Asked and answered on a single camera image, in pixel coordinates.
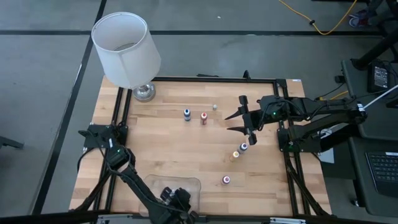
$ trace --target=wooden table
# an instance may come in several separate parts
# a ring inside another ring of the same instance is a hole
[[[273,95],[272,85],[219,82],[154,84],[156,97],[148,103],[132,99],[127,121],[126,146],[136,156],[136,169],[142,179],[150,174],[196,177],[201,182],[200,214],[203,215],[292,215],[284,159],[276,137],[278,124],[265,125],[261,132],[257,132],[255,146],[249,146],[237,161],[229,160],[231,153],[246,142],[247,137],[226,130],[241,126],[241,117],[224,119],[240,106],[239,95],[248,96],[250,110],[259,109],[256,100],[264,95]],[[300,80],[287,80],[287,85],[289,96],[304,96]],[[93,115],[94,123],[110,123],[117,91],[118,88],[104,78]],[[216,111],[212,110],[214,104],[218,105]],[[190,122],[184,121],[184,109],[191,110]],[[206,126],[200,124],[202,112],[208,113]],[[82,160],[70,208],[79,206],[96,185],[102,161],[98,150]],[[323,209],[330,212],[319,161],[310,153],[301,153],[301,161],[307,188]],[[221,185],[224,175],[231,177],[229,185]],[[104,207],[107,188],[104,188],[100,208]],[[296,195],[302,213],[297,186]],[[139,211],[137,197],[119,178],[111,210]]]

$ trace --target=small vial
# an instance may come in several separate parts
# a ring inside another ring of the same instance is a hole
[[[242,143],[238,148],[238,153],[244,154],[244,152],[248,149],[248,145],[246,143]]]
[[[223,185],[229,184],[231,182],[231,179],[228,176],[224,176],[223,179],[221,180],[221,183]]]
[[[234,162],[237,158],[239,157],[239,153],[237,151],[234,151],[232,155],[229,157],[231,162]]]
[[[201,123],[202,125],[206,125],[206,123],[207,123],[207,114],[206,114],[206,113],[202,113],[202,114],[200,115],[200,123]]]
[[[184,110],[184,119],[185,121],[190,121],[191,120],[191,111],[188,109]]]

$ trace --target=lamp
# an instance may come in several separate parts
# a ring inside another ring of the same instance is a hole
[[[139,101],[155,97],[150,81],[159,72],[160,55],[145,20],[129,12],[115,12],[94,25],[91,38],[110,82],[133,89]]]

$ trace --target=clear plastic tray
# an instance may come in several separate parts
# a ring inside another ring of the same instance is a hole
[[[197,178],[190,177],[165,177],[159,175],[148,175],[144,179],[144,183],[148,186],[150,191],[155,195],[155,197],[160,198],[160,194],[162,193],[165,187],[170,187],[172,190],[177,190],[178,188],[183,188],[190,195],[189,204],[191,205],[191,211],[197,212],[199,214],[199,198],[200,198],[200,189],[201,184]],[[148,209],[142,204],[139,204],[139,213],[143,217],[148,216]]]

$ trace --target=concrete floor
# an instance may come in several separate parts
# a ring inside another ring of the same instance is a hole
[[[349,8],[347,2],[288,1],[328,30]],[[26,3],[3,0],[0,30],[90,30],[99,0]],[[364,4],[357,4],[355,10]],[[276,0],[108,0],[104,15],[127,11],[142,16],[152,30],[305,30],[312,27]],[[353,30],[345,21],[338,30]],[[337,86],[340,61],[360,57],[379,37],[155,35],[162,57],[159,75],[197,73],[253,78],[299,78],[305,94],[316,97]],[[0,217],[28,214],[66,107],[87,35],[0,35],[0,135],[25,142],[22,151],[0,150]],[[386,59],[391,59],[386,52]],[[67,211],[76,162],[94,111],[103,71],[92,51],[44,213]],[[343,218],[397,223],[349,203],[350,182],[326,179],[332,211]]]

